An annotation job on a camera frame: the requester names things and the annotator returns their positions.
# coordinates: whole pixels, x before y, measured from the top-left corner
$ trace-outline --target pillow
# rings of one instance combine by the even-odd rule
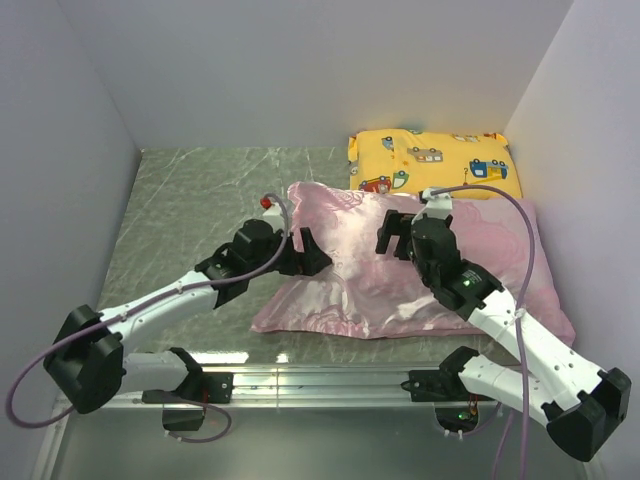
[[[418,193],[427,187],[492,185],[522,197],[507,140],[500,134],[458,135],[386,129],[349,141],[349,188],[376,193]],[[468,190],[456,198],[497,194]]]
[[[442,307],[422,285],[411,262],[377,255],[376,231],[388,209],[417,212],[416,197],[343,191],[318,183],[289,188],[292,225],[308,226],[333,260],[315,277],[285,283],[253,320],[252,330],[298,330],[357,338],[481,333]],[[535,228],[530,202],[521,201]],[[528,237],[507,200],[454,200],[452,230],[464,258],[498,277],[516,296],[526,270]],[[294,236],[296,248],[300,239]],[[560,310],[536,229],[535,269],[525,298],[528,311],[563,342],[575,332]]]

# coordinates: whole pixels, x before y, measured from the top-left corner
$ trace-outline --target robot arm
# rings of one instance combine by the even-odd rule
[[[69,314],[56,342],[109,322],[107,328],[71,342],[44,361],[79,413],[92,412],[114,395],[132,391],[162,390],[185,400],[202,399],[202,368],[186,351],[132,352],[169,325],[221,307],[247,290],[250,273],[274,258],[283,241],[282,210],[278,205],[264,206],[261,220],[245,222],[232,242],[176,282],[118,307],[95,312],[84,305]],[[281,253],[260,274],[312,276],[331,264],[308,228],[300,229],[300,235],[303,252],[294,249],[293,235],[287,234]]]
[[[530,416],[572,457],[588,461],[624,420],[631,381],[622,371],[608,372],[564,345],[516,302],[491,273],[461,257],[450,230],[449,194],[421,193],[426,206],[416,215],[387,211],[378,231],[376,253],[398,236],[394,255],[411,260],[423,284],[440,304],[480,328],[520,359],[516,315],[530,385]],[[461,347],[441,365],[444,384],[485,395],[522,411],[522,374],[498,366],[477,351]]]

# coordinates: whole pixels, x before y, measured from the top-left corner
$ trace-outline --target marble tabletop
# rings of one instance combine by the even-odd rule
[[[116,306],[163,287],[210,256],[249,218],[266,192],[286,197],[296,181],[348,188],[345,148],[195,148],[143,152],[100,299]],[[487,336],[359,340],[307,332],[254,333],[253,316],[287,277],[254,279],[223,307],[185,319],[138,350],[183,347],[209,363],[411,363],[434,365],[460,345],[513,360]]]

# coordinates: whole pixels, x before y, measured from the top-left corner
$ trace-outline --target wall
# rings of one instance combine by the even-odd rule
[[[59,0],[141,147],[503,130],[571,0]]]
[[[66,314],[95,304],[139,153],[53,0],[0,1],[0,395]],[[37,368],[23,417],[51,412]],[[0,471],[23,479],[42,431],[0,414]]]
[[[576,0],[507,137],[578,350],[635,383],[602,450],[610,478],[640,467],[640,3]]]

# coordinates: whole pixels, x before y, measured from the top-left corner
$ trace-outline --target pink fabric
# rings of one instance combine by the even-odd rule
[[[253,320],[252,330],[301,330],[356,338],[482,333],[442,307],[425,288],[411,262],[374,251],[385,212],[415,213],[415,196],[344,191],[318,183],[289,188],[295,204],[292,226],[311,227],[333,265],[313,278],[288,281]],[[520,200],[536,233],[536,260],[525,305],[563,342],[575,339],[560,310],[530,202]],[[453,223],[464,258],[498,277],[517,296],[528,258],[526,227],[507,200],[454,200]],[[300,249],[299,239],[296,248]]]

